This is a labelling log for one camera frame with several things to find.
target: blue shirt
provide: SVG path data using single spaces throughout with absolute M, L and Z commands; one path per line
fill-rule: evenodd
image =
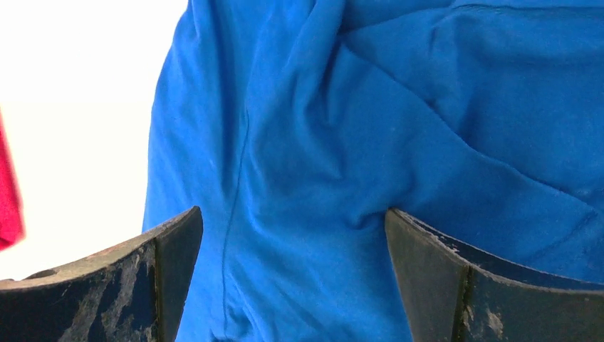
M 604 281 L 604 7 L 189 0 L 157 84 L 144 230 L 199 205 L 178 341 L 410 341 L 398 207 Z

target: white wall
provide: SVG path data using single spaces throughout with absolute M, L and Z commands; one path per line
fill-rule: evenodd
M 26 239 L 0 279 L 140 232 L 157 76 L 186 0 L 0 1 L 0 109 Z

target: red cloth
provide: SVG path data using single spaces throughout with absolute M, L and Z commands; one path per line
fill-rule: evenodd
M 21 198 L 0 116 L 0 251 L 17 243 L 23 235 Z

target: scratched black surface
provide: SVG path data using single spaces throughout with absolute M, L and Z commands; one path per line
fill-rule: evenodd
M 0 281 L 0 342 L 173 341 L 202 235 L 193 207 L 71 264 Z
M 414 342 L 604 342 L 604 285 L 512 264 L 393 210 L 386 233 Z
M 134 252 L 125 258 L 126 261 L 140 259 L 140 262 L 135 265 L 130 300 L 125 299 L 125 305 L 115 312 L 110 310 L 124 290 L 122 277 L 129 265 L 127 262 L 75 281 L 0 296 L 1 341 L 154 341 L 157 337 L 155 268 L 140 255 Z M 95 316 L 80 316 L 83 319 L 76 322 L 83 299 L 90 295 L 100 296 L 98 308 L 91 311 Z M 104 313 L 119 314 L 115 328 L 104 326 Z M 92 324 L 86 329 L 86 322 L 90 321 Z M 74 324 L 73 333 L 66 334 Z

